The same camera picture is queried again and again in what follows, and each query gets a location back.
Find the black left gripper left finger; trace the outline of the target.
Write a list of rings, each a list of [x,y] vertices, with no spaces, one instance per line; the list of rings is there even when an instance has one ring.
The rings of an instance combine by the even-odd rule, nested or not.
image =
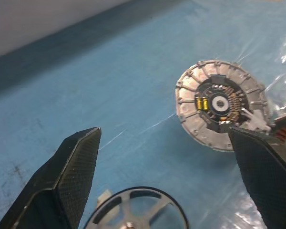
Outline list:
[[[102,131],[79,131],[30,178],[0,229],[76,229],[92,187]]]

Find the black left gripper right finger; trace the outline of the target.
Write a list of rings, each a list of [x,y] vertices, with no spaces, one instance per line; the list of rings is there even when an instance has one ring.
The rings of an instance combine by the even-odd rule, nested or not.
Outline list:
[[[232,127],[229,137],[248,194],[269,229],[286,229],[286,148],[263,132]]]

